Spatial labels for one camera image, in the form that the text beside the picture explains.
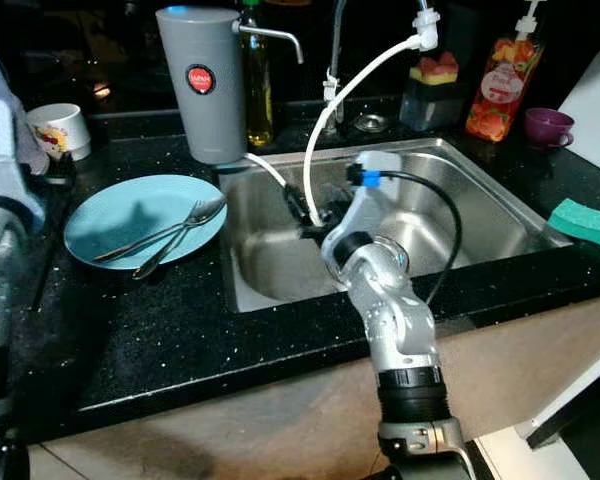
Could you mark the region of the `metal spoon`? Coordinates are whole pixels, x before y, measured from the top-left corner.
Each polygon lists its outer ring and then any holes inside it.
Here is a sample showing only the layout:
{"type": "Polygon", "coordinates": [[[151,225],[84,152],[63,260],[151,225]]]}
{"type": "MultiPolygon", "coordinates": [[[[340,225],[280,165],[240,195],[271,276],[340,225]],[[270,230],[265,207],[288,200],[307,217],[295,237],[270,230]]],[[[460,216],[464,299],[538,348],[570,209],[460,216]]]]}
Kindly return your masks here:
{"type": "Polygon", "coordinates": [[[208,223],[208,221],[212,219],[224,205],[226,205],[226,202],[227,200],[223,196],[214,197],[212,200],[195,202],[194,206],[191,207],[189,215],[187,215],[181,223],[159,230],[157,233],[149,234],[149,236],[144,238],[136,239],[135,242],[125,244],[125,246],[118,247],[116,250],[105,252],[103,255],[96,256],[95,261],[109,262],[121,259],[123,256],[130,255],[131,252],[149,246],[149,244],[158,241],[160,237],[167,236],[167,234],[184,232],[184,230],[200,227],[200,225],[208,223]]]}

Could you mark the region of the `round metal hole cover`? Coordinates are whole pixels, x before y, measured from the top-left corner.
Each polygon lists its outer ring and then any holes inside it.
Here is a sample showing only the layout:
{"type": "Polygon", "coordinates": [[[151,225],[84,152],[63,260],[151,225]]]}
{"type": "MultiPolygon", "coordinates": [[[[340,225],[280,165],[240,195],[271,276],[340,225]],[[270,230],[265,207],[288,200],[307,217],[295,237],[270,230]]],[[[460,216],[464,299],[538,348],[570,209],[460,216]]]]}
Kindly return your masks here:
{"type": "Polygon", "coordinates": [[[391,127],[391,120],[387,116],[374,113],[365,113],[358,116],[352,122],[352,127],[356,131],[368,134],[378,134],[386,132],[391,127]]]}

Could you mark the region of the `green capped oil bottle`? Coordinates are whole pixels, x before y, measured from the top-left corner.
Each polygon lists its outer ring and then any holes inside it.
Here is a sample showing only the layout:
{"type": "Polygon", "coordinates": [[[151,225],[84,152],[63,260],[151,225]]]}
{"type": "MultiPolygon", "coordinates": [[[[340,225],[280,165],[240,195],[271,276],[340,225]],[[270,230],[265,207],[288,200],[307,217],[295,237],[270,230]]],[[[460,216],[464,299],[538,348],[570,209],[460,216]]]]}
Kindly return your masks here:
{"type": "Polygon", "coordinates": [[[265,38],[260,35],[242,35],[242,76],[245,79],[245,131],[250,145],[271,145],[273,111],[271,77],[265,38]]]}

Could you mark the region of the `grey water filter canister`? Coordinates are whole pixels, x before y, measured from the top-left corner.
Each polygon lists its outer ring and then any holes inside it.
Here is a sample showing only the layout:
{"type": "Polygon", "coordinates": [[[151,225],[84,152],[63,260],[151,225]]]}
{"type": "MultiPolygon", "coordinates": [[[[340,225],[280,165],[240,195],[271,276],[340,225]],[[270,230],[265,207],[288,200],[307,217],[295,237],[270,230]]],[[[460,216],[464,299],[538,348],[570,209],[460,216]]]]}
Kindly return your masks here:
{"type": "Polygon", "coordinates": [[[237,10],[173,5],[155,12],[190,154],[199,163],[237,163],[248,150],[241,37],[285,38],[304,63],[299,38],[242,22],[237,10]]]}

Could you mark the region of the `stainless steel sink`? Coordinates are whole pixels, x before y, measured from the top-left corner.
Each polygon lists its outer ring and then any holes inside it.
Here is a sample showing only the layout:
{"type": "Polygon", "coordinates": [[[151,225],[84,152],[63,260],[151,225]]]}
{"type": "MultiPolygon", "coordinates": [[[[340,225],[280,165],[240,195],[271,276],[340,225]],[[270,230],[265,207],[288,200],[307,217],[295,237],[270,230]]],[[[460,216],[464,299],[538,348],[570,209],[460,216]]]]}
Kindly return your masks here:
{"type": "MultiPolygon", "coordinates": [[[[515,198],[472,160],[441,138],[370,143],[368,150],[400,154],[402,172],[436,183],[451,196],[463,219],[463,241],[443,292],[455,291],[459,271],[470,265],[568,246],[569,239],[547,228],[541,215],[515,198]]],[[[219,233],[228,250],[224,275],[236,314],[312,300],[345,296],[320,259],[319,244],[299,234],[276,178],[246,160],[218,172],[219,189],[228,200],[228,216],[219,233]]],[[[454,223],[445,202],[414,182],[387,179],[399,197],[377,236],[405,248],[409,273],[419,296],[427,296],[454,241],[454,223]]]]}

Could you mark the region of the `dark holder with sponges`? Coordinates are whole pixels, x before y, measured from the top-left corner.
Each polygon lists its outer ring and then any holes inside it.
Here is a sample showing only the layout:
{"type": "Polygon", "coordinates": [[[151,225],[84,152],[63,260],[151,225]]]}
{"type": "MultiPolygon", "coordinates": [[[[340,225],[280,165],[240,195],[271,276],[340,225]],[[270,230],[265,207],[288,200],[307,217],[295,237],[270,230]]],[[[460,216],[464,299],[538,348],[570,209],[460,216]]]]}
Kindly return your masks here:
{"type": "Polygon", "coordinates": [[[459,64],[450,51],[420,56],[409,69],[399,122],[416,132],[459,123],[464,105],[463,83],[457,81],[459,72],[459,64]]]}

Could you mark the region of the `light blue plate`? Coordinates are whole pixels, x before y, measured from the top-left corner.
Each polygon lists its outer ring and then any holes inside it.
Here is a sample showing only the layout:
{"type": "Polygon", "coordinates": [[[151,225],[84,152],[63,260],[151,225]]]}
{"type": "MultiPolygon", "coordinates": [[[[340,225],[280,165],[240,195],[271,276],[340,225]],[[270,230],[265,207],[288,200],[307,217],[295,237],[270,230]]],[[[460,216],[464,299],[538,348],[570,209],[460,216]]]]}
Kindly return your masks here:
{"type": "Polygon", "coordinates": [[[196,205],[212,205],[217,200],[222,202],[217,214],[190,229],[160,260],[167,264],[199,250],[216,237],[227,219],[223,193],[208,180],[190,175],[145,175],[104,188],[72,212],[64,225],[64,246],[72,257],[94,268],[134,271],[162,250],[172,234],[164,234],[120,259],[103,262],[98,257],[180,224],[196,205]]]}

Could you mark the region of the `white faucet diverter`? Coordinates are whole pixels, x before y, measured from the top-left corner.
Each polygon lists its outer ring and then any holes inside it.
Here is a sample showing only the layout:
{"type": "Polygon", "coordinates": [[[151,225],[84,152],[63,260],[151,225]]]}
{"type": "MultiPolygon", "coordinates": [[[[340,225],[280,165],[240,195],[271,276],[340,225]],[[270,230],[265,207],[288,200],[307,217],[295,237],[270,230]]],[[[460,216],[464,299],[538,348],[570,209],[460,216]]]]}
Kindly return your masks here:
{"type": "Polygon", "coordinates": [[[437,49],[440,45],[440,32],[438,32],[440,19],[441,14],[436,9],[433,9],[432,6],[423,6],[411,22],[416,32],[409,38],[410,49],[420,52],[437,49]]]}

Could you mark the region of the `orange dish soap pump bottle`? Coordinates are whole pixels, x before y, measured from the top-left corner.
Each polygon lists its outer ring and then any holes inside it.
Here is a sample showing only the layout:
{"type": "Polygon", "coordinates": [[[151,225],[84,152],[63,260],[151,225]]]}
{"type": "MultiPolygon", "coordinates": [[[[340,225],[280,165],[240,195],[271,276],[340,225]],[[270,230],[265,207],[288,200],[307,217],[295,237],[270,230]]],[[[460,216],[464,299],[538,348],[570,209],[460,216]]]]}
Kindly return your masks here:
{"type": "Polygon", "coordinates": [[[544,0],[527,0],[527,13],[515,24],[515,35],[498,38],[489,52],[483,76],[478,82],[472,108],[465,120],[465,132],[480,140],[505,140],[518,118],[521,100],[530,77],[536,72],[544,45],[536,32],[536,9],[544,0]]]}

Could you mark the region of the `beige cabinet front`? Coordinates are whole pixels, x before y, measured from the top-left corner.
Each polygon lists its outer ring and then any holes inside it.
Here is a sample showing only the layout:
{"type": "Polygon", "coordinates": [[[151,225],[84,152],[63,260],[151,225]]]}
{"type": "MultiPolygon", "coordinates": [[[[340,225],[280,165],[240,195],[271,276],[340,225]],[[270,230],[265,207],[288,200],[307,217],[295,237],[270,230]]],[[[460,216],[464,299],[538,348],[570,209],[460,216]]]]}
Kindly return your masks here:
{"type": "MultiPolygon", "coordinates": [[[[600,297],[445,338],[472,438],[541,411],[600,357],[600,297]]],[[[384,466],[367,360],[31,448],[31,480],[360,479],[384,466]]]]}

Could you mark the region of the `purple cup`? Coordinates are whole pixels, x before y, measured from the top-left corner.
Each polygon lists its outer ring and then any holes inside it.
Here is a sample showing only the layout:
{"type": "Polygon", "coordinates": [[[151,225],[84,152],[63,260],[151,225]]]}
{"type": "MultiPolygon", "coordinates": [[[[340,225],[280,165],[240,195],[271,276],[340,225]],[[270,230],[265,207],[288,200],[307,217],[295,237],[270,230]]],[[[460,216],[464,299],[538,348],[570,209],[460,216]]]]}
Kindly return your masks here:
{"type": "Polygon", "coordinates": [[[524,131],[530,146],[560,148],[574,141],[570,129],[575,125],[568,114],[550,108],[529,108],[525,111],[524,131]]]}

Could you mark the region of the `white printed cup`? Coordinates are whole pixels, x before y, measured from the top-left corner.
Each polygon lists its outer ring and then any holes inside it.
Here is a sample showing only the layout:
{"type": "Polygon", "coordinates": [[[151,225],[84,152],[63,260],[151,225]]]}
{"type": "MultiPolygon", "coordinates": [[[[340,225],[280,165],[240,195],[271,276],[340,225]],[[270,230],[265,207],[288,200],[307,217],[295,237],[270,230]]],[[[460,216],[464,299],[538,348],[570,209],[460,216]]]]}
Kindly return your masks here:
{"type": "Polygon", "coordinates": [[[93,152],[88,124],[80,106],[54,102],[27,111],[26,116],[38,146],[53,159],[70,154],[77,161],[93,152]]]}

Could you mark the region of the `green sponge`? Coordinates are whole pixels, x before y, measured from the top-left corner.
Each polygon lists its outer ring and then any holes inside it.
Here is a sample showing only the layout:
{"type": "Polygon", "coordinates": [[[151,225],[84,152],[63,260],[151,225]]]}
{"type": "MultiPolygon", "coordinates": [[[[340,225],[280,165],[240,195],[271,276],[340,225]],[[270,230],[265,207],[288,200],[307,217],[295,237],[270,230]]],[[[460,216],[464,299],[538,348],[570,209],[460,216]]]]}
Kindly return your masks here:
{"type": "Polygon", "coordinates": [[[565,236],[600,246],[600,210],[565,198],[553,209],[548,225],[565,236]]]}

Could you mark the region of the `white board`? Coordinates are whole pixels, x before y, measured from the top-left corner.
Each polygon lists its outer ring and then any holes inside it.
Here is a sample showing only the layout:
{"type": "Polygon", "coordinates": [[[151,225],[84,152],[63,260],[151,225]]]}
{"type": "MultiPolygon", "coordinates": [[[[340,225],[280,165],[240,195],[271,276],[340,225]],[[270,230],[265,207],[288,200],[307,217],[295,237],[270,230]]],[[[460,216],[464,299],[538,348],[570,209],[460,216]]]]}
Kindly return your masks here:
{"type": "Polygon", "coordinates": [[[600,168],[600,78],[576,84],[559,110],[575,122],[568,150],[600,168]]]}

